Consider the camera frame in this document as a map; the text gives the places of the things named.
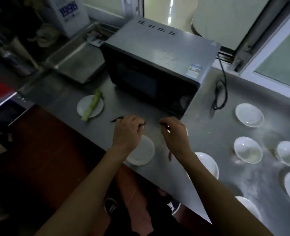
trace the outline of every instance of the sticker label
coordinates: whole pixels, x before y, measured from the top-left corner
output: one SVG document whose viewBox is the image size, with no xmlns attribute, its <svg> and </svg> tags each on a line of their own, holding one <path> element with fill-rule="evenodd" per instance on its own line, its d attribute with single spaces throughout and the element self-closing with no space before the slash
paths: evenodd
<svg viewBox="0 0 290 236">
<path fill-rule="evenodd" d="M 189 69 L 185 75 L 188 77 L 197 79 L 201 70 L 202 70 L 202 68 L 199 67 L 198 65 L 191 64 L 191 66 L 189 67 Z"/>
</svg>

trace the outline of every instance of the forearm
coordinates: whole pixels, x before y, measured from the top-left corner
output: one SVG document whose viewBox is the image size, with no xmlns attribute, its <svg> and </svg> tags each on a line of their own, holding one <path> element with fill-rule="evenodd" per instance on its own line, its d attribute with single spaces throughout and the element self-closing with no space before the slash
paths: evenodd
<svg viewBox="0 0 290 236">
<path fill-rule="evenodd" d="M 272 235 L 231 192 L 199 161 L 194 153 L 180 158 L 212 224 L 222 235 Z"/>
<path fill-rule="evenodd" d="M 100 163 L 64 201 L 56 213 L 40 228 L 36 236 L 88 235 L 108 186 L 120 167 L 121 154 L 110 148 Z"/>
</svg>

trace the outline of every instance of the metal tray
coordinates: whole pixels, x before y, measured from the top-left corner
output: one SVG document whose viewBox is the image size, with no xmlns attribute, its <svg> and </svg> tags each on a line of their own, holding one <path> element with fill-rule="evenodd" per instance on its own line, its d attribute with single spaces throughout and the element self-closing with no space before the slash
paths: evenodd
<svg viewBox="0 0 290 236">
<path fill-rule="evenodd" d="M 103 34 L 111 36 L 118 28 L 93 22 L 50 55 L 44 65 L 79 83 L 91 80 L 105 66 L 101 50 L 87 43 L 87 33 L 92 30 L 99 30 Z"/>
</svg>

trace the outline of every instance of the black pants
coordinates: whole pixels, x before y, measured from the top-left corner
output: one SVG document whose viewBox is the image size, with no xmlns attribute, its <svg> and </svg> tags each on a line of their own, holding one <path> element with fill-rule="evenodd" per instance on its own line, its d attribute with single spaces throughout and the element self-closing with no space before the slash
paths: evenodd
<svg viewBox="0 0 290 236">
<path fill-rule="evenodd" d="M 185 227 L 183 227 L 177 220 L 171 215 L 170 207 L 167 206 L 163 198 L 157 198 L 150 200 L 147 204 L 147 211 L 151 217 L 151 225 L 154 229 L 149 235 L 176 235 L 187 236 L 192 233 Z M 114 235 L 125 236 L 139 236 L 138 233 L 132 231 L 131 218 L 129 212 L 125 206 L 120 206 L 115 209 L 111 215 L 111 222 L 104 234 L 104 236 Z"/>
</svg>

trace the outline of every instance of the hand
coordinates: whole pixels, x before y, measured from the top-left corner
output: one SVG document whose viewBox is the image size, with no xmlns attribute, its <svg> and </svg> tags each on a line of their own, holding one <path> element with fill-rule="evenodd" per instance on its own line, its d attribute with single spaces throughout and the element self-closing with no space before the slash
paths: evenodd
<svg viewBox="0 0 290 236">
<path fill-rule="evenodd" d="M 117 119 L 112 148 L 115 148 L 117 153 L 124 161 L 127 156 L 137 147 L 142 136 L 144 120 L 134 115 L 127 115 L 123 119 Z"/>
<path fill-rule="evenodd" d="M 186 127 L 175 117 L 168 117 L 159 120 L 161 132 L 166 141 L 168 149 L 179 160 L 192 154 Z"/>
</svg>

